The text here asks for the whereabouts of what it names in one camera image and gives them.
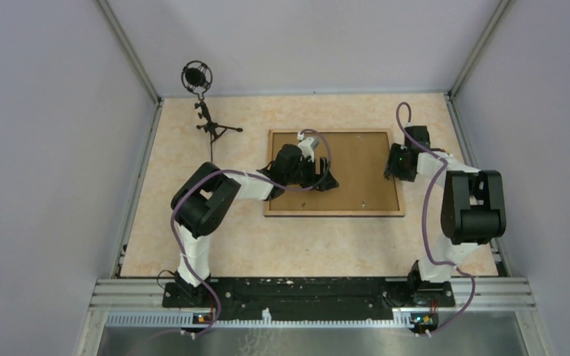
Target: black mounting plate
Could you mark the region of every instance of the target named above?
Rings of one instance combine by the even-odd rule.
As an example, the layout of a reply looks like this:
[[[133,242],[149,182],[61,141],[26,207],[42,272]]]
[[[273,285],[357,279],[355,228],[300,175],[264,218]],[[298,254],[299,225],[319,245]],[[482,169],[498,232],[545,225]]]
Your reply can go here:
[[[222,302],[220,320],[256,320],[269,308],[273,320],[390,320],[392,308],[414,303],[406,279],[386,277],[220,277],[209,285]],[[164,308],[210,308],[212,300],[166,283]],[[438,307],[455,306],[453,295],[436,298]]]

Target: cable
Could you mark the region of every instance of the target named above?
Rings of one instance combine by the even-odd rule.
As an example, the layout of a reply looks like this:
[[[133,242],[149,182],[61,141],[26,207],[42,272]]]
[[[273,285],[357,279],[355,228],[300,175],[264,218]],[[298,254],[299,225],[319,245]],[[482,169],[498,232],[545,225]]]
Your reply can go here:
[[[164,290],[165,290],[165,287],[163,287],[163,286],[160,284],[160,281],[159,281],[159,280],[160,280],[160,275],[163,274],[163,272],[167,272],[167,273],[171,274],[172,276],[174,276],[174,272],[169,271],[168,269],[163,269],[162,271],[158,272],[158,275],[156,276],[156,284],[157,284],[160,288],[162,288],[163,291],[164,291]]]
[[[442,324],[439,328],[437,328],[436,330],[429,333],[430,335],[432,335],[432,334],[436,334],[436,333],[441,332],[442,330],[446,329],[447,326],[449,326],[455,319],[457,319],[460,315],[462,315],[465,312],[465,310],[468,308],[468,306],[473,301],[473,298],[475,297],[476,283],[475,283],[475,277],[473,275],[471,275],[467,272],[464,272],[455,263],[453,263],[451,261],[436,261],[433,259],[433,256],[431,255],[431,249],[429,248],[429,238],[427,236],[427,210],[428,210],[428,206],[429,206],[429,199],[431,198],[431,191],[433,190],[433,186],[436,184],[436,181],[438,180],[438,177],[440,177],[442,172],[444,172],[445,169],[447,169],[447,167],[449,166],[449,162],[446,159],[440,157],[438,154],[435,154],[429,148],[426,148],[425,146],[418,143],[410,134],[407,133],[407,131],[403,128],[403,125],[401,125],[401,117],[399,115],[399,111],[401,110],[401,107],[403,105],[407,108],[407,122],[412,121],[412,107],[406,102],[401,102],[399,104],[399,106],[396,107],[396,123],[399,124],[399,128],[401,129],[401,131],[403,132],[405,137],[407,137],[407,139],[409,139],[416,147],[418,147],[421,150],[423,150],[424,152],[436,157],[437,159],[439,159],[442,162],[442,167],[431,178],[431,182],[429,183],[429,186],[427,187],[427,191],[425,192],[425,201],[423,202],[423,210],[422,210],[422,217],[421,217],[421,228],[422,228],[422,235],[423,235],[423,244],[425,245],[425,253],[427,255],[427,259],[429,260],[429,262],[431,262],[431,264],[433,264],[435,266],[452,266],[456,269],[456,271],[458,271],[458,273],[460,275],[462,275],[463,277],[468,277],[471,279],[471,294],[468,296],[468,299],[467,299],[465,305],[463,305],[462,308],[460,308],[460,310],[451,319],[447,320],[446,323]]]

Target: metal frame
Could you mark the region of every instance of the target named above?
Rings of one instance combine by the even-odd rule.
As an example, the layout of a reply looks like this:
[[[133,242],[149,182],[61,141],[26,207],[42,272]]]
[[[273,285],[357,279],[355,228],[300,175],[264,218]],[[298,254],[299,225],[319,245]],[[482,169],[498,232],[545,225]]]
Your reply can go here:
[[[117,276],[121,271],[120,267],[123,264],[123,246],[128,244],[130,239],[130,233],[132,232],[132,224],[134,223],[134,216],[137,214],[137,206],[139,205],[139,197],[141,196],[141,190],[143,189],[143,181],[145,178],[145,173],[147,171],[149,157],[151,156],[151,149],[154,147],[154,138],[156,137],[156,131],[158,129],[158,123],[160,121],[160,114],[163,112],[163,103],[161,101],[156,105],[154,109],[154,117],[151,122],[151,127],[148,132],[147,140],[142,148],[141,164],[139,166],[138,172],[134,176],[134,181],[132,182],[131,189],[132,195],[128,201],[128,208],[123,214],[123,228],[121,230],[121,237],[119,239],[119,245],[115,248],[117,252],[115,261],[113,263],[112,271],[109,275],[110,278]]]
[[[468,77],[471,75],[471,72],[484,53],[484,50],[488,46],[488,43],[490,43],[495,30],[499,27],[501,20],[505,14],[508,13],[510,7],[514,2],[515,0],[499,0],[499,4],[491,16],[491,19],[488,20],[488,24],[486,25],[484,32],[482,32],[482,35],[477,40],[475,47],[473,47],[473,50],[471,51],[471,54],[468,57],[466,63],[464,63],[464,66],[462,67],[458,78],[453,84],[453,87],[451,87],[449,90],[449,96],[452,99],[455,99],[458,96],[459,92],[464,86],[464,83],[466,82],[466,79],[468,79]]]
[[[143,64],[141,64],[141,61],[137,56],[137,53],[134,51],[132,44],[130,44],[130,40],[123,31],[123,28],[119,23],[119,19],[117,19],[117,16],[114,14],[112,7],[108,3],[108,0],[93,0],[93,1],[95,1],[97,6],[99,7],[99,11],[102,13],[106,22],[108,23],[111,32],[114,34],[115,39],[117,39],[117,44],[119,44],[119,46],[121,47],[121,51],[123,51],[123,54],[125,54],[125,57],[128,60],[128,63],[130,63],[130,66],[132,67],[134,74],[137,75],[139,82],[141,83],[145,91],[147,91],[149,97],[155,103],[160,104],[162,99],[160,98],[160,95],[158,95],[156,88],[154,88],[154,84],[149,79],[149,76],[145,71]]]
[[[405,281],[405,278],[386,278]],[[163,279],[164,283],[172,281]],[[441,312],[456,312],[471,293],[471,280],[453,278],[451,281],[456,307],[439,308]],[[478,277],[476,295],[468,307],[471,312],[533,312],[536,304],[524,277]],[[176,312],[163,308],[163,290],[153,278],[99,280],[93,290],[89,311]],[[393,308],[393,312],[427,312],[428,307]]]
[[[94,0],[106,18],[111,31],[116,36],[117,41],[122,48],[127,60],[130,62],[135,74],[137,75],[142,86],[148,92],[148,95],[157,103],[156,112],[152,121],[150,133],[143,149],[141,165],[139,173],[135,178],[134,190],[131,197],[129,208],[125,214],[125,224],[122,230],[121,245],[118,250],[117,262],[121,259],[122,246],[128,242],[131,232],[132,222],[136,213],[138,197],[143,186],[143,177],[147,169],[149,156],[157,125],[162,110],[162,99],[157,94],[151,80],[149,79],[143,65],[138,56],[134,52],[128,37],[123,31],[119,21],[112,11],[107,0]],[[460,93],[467,78],[475,68],[479,58],[488,46],[495,30],[501,23],[503,16],[509,11],[514,0],[500,0],[494,14],[489,20],[484,32],[479,37],[474,49],[462,68],[453,87],[446,94],[449,114],[453,123],[456,136],[467,163],[476,165],[476,157],[473,153],[471,144],[467,138],[466,130],[462,122],[462,116],[456,104],[456,98]],[[500,241],[494,241],[492,251],[498,256],[496,261],[506,261],[505,249]],[[515,312],[520,325],[520,330],[525,341],[528,354],[530,356],[552,355],[551,347],[547,341],[546,332],[537,313],[537,307],[534,297],[531,293],[527,279],[524,277],[478,277],[476,279],[477,290],[476,296],[472,304],[468,307],[468,311],[472,312]],[[451,281],[457,306],[455,308],[441,308],[441,312],[457,311],[466,301],[471,290],[471,281],[467,278],[453,278]],[[161,323],[169,323],[167,317],[176,317],[173,319],[174,325],[177,327],[178,320],[182,321],[185,326],[199,327],[189,323],[188,315],[182,314],[182,311],[164,309],[162,307],[163,290],[157,285],[154,278],[145,279],[108,279],[99,280],[95,286],[91,304],[88,309],[85,325],[79,342],[77,355],[96,355],[102,340],[102,333],[108,320],[115,325],[120,321],[126,326],[156,326],[161,327]],[[387,323],[368,325],[368,323],[346,323],[348,327],[392,327],[403,326],[402,319],[406,314],[411,312],[427,312],[426,308],[394,308],[393,312],[397,317],[395,320],[381,320]],[[244,323],[224,323],[218,322],[217,327],[256,327],[257,325],[264,327],[284,327],[283,324],[277,325],[263,315],[261,319]],[[309,327],[310,324],[294,323],[291,327]],[[327,327],[326,323],[321,323],[318,327]]]

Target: wooden board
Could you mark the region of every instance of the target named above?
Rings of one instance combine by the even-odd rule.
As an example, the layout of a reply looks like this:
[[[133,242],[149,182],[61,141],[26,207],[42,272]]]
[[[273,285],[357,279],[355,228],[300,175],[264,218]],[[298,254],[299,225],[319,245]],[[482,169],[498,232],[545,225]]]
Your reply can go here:
[[[288,191],[266,202],[266,217],[403,217],[400,181],[385,179],[383,171],[390,154],[392,133],[382,129],[323,130],[331,146],[331,174],[340,186],[329,191]],[[269,132],[268,160],[276,158],[283,145],[298,144],[296,130]],[[315,149],[319,157],[327,148]]]

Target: robotic arm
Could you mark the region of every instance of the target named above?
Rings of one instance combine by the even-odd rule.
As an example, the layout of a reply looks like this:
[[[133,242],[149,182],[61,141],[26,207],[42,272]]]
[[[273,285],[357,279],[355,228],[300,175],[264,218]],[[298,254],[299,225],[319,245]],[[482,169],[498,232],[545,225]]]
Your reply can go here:
[[[426,126],[410,126],[405,130],[418,143],[430,148]],[[497,171],[481,171],[465,165],[442,150],[432,151],[439,158],[424,152],[406,137],[403,145],[392,145],[384,175],[410,182],[417,174],[433,179],[444,165],[442,159],[448,162],[436,179],[436,184],[444,188],[440,215],[443,234],[430,250],[435,261],[459,265],[479,245],[489,243],[505,231],[502,177]],[[428,258],[416,261],[410,273],[414,291],[418,294],[418,290],[436,289],[449,281],[453,270],[453,266],[434,265]]]
[[[203,280],[210,275],[209,249],[213,231],[221,224],[234,200],[273,200],[282,195],[279,185],[298,184],[301,187],[314,186],[315,190],[326,191],[337,188],[338,182],[329,172],[329,163],[320,158],[320,173],[315,172],[315,153],[319,141],[317,137],[304,137],[298,134],[297,145],[285,144],[276,159],[265,168],[251,175],[220,174],[209,179],[201,188],[186,199],[175,217],[176,229],[185,248],[189,264]],[[205,162],[189,178],[171,200],[173,210],[180,199],[198,184],[202,178],[220,169]],[[211,193],[205,197],[202,191]],[[199,280],[188,270],[183,256],[175,273],[176,282],[188,294],[195,294]]]

